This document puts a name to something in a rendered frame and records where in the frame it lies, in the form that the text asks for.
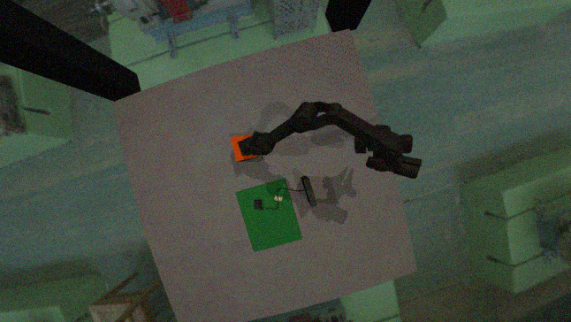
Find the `green circuit board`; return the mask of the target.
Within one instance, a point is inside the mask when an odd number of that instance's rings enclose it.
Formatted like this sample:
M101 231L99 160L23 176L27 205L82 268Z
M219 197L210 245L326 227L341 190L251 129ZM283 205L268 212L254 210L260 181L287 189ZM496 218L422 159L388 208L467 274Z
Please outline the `green circuit board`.
M236 193L254 252L302 239L285 188L286 180L281 179ZM268 209L255 208L254 200L262 200L262 207Z

